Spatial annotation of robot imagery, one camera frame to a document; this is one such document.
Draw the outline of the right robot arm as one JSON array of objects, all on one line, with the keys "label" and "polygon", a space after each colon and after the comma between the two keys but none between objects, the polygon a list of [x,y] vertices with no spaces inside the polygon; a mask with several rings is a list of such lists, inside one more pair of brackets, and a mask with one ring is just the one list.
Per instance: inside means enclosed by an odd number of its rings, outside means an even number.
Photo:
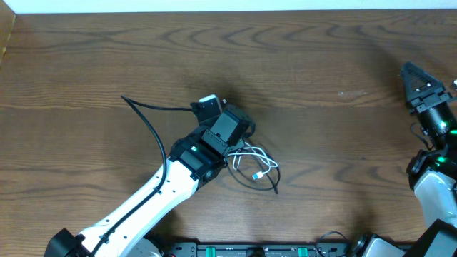
[{"label": "right robot arm", "polygon": [[406,169],[410,189],[421,204],[426,231],[406,256],[456,255],[456,101],[443,82],[412,62],[401,68],[406,105],[420,123],[426,148]]}]

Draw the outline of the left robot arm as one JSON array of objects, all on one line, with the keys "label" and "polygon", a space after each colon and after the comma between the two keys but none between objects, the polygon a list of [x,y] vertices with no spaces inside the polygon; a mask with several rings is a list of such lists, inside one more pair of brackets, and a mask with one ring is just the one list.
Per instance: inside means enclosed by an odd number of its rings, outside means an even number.
[{"label": "left robot arm", "polygon": [[227,167],[228,154],[254,131],[246,112],[226,105],[179,139],[153,177],[115,211],[77,236],[59,231],[48,242],[46,256],[129,255],[169,211],[215,179]]}]

